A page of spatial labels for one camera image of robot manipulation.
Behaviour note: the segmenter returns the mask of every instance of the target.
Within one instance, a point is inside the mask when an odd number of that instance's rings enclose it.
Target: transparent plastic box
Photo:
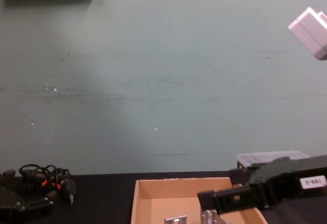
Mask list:
[[[237,155],[238,168],[247,168],[252,164],[269,163],[274,159],[289,156],[290,159],[305,159],[309,158],[300,151],[271,151],[271,152],[254,152],[241,153]]]

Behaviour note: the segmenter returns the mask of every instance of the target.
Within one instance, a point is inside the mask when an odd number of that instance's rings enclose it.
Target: black tabletop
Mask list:
[[[70,207],[58,199],[50,215],[28,224],[130,224],[136,180],[225,176],[226,171],[75,176],[78,195],[74,205]],[[22,197],[26,194],[19,178],[13,181],[12,189]],[[327,197],[306,198],[287,201],[273,210],[263,211],[263,215],[269,224],[326,224],[326,209]]]

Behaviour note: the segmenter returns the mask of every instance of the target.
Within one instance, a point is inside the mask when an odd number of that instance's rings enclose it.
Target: open cardboard box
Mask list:
[[[190,178],[136,181],[131,224],[164,224],[164,219],[186,215],[188,224],[200,224],[197,193],[231,188],[230,179]],[[258,209],[221,215],[231,224],[267,224]]]

